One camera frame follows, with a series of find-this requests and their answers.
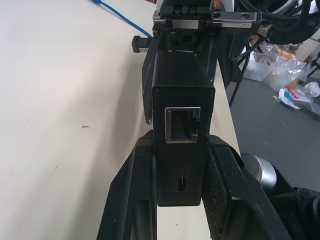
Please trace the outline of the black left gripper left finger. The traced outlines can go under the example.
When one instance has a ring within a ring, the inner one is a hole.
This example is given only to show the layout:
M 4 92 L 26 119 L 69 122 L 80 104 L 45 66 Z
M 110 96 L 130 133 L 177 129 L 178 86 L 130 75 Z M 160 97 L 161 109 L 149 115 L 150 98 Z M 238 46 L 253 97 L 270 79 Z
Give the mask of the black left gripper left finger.
M 135 143 L 112 180 L 96 240 L 157 240 L 153 131 Z

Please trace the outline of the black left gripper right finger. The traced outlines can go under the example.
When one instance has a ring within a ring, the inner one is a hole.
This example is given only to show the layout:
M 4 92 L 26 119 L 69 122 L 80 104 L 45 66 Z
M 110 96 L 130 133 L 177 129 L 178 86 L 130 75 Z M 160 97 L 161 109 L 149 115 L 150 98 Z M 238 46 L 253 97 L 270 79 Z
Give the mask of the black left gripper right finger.
M 240 155 L 215 135 L 207 152 L 202 201 L 211 240 L 292 240 Z

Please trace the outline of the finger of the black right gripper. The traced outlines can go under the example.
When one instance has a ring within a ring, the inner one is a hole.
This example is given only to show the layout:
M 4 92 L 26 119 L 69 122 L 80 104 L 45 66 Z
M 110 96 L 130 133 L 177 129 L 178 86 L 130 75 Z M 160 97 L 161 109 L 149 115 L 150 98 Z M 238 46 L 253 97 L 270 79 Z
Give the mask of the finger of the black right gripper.
M 209 80 L 213 83 L 216 74 L 218 55 L 220 50 L 220 35 L 221 31 L 217 28 L 210 30 L 205 42 L 204 54 L 204 71 Z
M 146 53 L 144 63 L 142 66 L 142 100 L 143 100 L 143 109 L 144 109 L 144 118 L 145 122 L 148 125 L 152 124 L 152 83 L 155 69 L 155 59 L 156 53 L 159 46 L 161 33 L 157 32 L 157 35 L 154 36 Z

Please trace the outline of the colourful crumpled wrapper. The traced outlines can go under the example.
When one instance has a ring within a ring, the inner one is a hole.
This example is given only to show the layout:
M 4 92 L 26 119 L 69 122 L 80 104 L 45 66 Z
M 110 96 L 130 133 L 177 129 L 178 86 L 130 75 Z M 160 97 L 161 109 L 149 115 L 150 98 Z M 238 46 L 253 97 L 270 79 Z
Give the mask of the colourful crumpled wrapper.
M 295 110 L 300 110 L 303 106 L 313 102 L 312 99 L 299 88 L 281 88 L 278 95 L 274 95 L 273 98 L 278 103 Z

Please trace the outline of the black robot body housing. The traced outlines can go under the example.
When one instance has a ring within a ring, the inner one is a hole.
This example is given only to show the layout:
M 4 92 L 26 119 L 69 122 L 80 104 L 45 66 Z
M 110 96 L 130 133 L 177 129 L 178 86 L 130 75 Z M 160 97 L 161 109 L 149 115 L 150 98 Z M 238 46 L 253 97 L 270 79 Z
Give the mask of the black robot body housing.
M 275 169 L 277 181 L 268 194 L 292 240 L 320 240 L 320 192 L 292 187 Z

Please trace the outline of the silver robot body joint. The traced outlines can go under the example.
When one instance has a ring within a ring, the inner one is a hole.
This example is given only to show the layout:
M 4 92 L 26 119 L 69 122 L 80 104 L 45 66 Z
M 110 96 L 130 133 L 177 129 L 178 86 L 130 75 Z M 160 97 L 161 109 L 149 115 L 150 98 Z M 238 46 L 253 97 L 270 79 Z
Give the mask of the silver robot body joint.
M 256 178 L 263 190 L 270 193 L 276 183 L 277 174 L 271 163 L 250 153 L 241 154 L 245 168 Z

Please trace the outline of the crumpled clear plastic bag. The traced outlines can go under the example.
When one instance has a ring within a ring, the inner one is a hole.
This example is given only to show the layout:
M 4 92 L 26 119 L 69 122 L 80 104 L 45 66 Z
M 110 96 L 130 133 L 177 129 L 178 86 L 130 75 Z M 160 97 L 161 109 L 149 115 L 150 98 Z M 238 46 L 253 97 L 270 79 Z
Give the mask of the crumpled clear plastic bag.
M 306 81 L 310 71 L 310 64 L 299 61 L 296 56 L 271 43 L 260 45 L 264 60 L 259 59 L 270 67 L 270 72 L 262 80 L 275 91 L 286 87 L 294 87 L 298 81 Z

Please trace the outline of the black metal stand legs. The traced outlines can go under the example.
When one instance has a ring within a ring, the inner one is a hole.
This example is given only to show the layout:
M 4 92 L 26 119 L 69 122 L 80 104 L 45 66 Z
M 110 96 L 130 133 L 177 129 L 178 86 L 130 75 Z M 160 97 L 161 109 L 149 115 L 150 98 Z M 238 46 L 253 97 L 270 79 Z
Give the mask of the black metal stand legs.
M 222 33 L 221 45 L 218 55 L 218 63 L 223 79 L 224 87 L 227 88 L 231 82 L 236 83 L 229 105 L 231 106 L 237 94 L 244 73 L 248 67 L 250 53 L 266 40 L 265 36 L 257 33 L 257 41 L 250 45 L 253 36 L 247 33 Z

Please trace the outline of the small black end block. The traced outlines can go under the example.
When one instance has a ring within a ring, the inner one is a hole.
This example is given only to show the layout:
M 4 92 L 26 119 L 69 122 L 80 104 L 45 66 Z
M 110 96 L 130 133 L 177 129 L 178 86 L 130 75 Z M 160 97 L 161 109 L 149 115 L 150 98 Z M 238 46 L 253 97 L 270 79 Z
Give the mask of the small black end block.
M 147 53 L 151 44 L 152 38 L 140 37 L 135 35 L 132 39 L 131 46 L 134 53 Z

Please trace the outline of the clear plastic container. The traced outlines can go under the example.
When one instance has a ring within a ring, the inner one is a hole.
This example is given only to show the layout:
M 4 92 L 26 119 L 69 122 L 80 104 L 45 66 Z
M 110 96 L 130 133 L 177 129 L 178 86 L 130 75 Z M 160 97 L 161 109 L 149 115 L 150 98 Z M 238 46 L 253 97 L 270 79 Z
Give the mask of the clear plastic container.
M 272 71 L 272 66 L 254 60 L 248 62 L 243 77 L 249 80 L 261 82 Z

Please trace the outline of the small black box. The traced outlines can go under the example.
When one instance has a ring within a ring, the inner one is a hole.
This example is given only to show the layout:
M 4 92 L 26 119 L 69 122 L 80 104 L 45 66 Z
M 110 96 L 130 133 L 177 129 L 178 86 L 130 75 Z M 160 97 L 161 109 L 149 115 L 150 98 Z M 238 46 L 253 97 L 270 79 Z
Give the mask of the small black box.
M 192 52 L 159 51 L 152 83 L 157 204 L 197 206 L 215 89 Z

